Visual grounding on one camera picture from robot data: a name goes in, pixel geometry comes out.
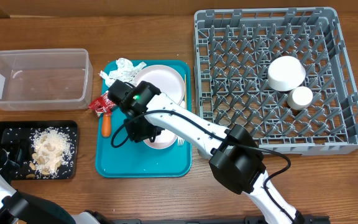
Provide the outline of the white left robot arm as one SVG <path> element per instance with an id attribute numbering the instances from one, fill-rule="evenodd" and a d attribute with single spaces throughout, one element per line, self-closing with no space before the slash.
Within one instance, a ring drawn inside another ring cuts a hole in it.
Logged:
<path id="1" fill-rule="evenodd" d="M 75 224 L 74 218 L 61 206 L 51 201 L 25 194 L 14 189 L 5 179 L 17 164 L 10 161 L 7 152 L 0 148 L 0 223 L 21 220 L 30 224 Z"/>

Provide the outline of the light green bowl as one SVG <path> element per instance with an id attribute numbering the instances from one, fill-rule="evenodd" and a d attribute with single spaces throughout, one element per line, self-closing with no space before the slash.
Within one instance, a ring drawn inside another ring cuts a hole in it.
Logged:
<path id="1" fill-rule="evenodd" d="M 292 56 L 276 58 L 269 66 L 267 80 L 270 88 L 277 91 L 291 91 L 300 86 L 306 77 L 301 62 Z"/>

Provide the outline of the pink bowl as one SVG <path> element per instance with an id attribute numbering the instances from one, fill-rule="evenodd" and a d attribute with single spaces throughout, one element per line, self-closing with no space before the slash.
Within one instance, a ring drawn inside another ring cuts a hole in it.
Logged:
<path id="1" fill-rule="evenodd" d="M 144 140 L 144 143 L 153 149 L 165 149 L 170 147 L 177 140 L 177 135 L 171 131 L 163 130 L 160 135 L 156 136 L 155 141 L 151 142 L 149 139 Z"/>

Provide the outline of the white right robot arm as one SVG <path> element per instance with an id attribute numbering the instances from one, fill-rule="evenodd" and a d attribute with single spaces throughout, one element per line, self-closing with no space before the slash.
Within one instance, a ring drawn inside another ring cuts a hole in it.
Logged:
<path id="1" fill-rule="evenodd" d="M 128 140 L 154 141 L 166 129 L 194 145 L 209 161 L 214 178 L 231 192 L 247 195 L 267 223 L 305 222 L 301 212 L 287 203 L 271 182 L 290 166 L 268 174 L 263 163 L 265 153 L 286 161 L 289 158 L 258 147 L 243 126 L 228 128 L 200 118 L 145 81 L 134 86 L 117 80 L 109 87 L 108 98 L 126 116 L 120 128 L 126 130 Z"/>

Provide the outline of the white plastic cup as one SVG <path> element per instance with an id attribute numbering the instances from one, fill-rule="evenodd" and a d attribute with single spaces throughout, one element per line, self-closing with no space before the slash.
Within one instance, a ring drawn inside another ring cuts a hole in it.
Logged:
<path id="1" fill-rule="evenodd" d="M 287 103 L 294 110 L 302 110 L 311 104 L 313 92 L 305 86 L 299 86 L 293 89 L 287 98 Z"/>

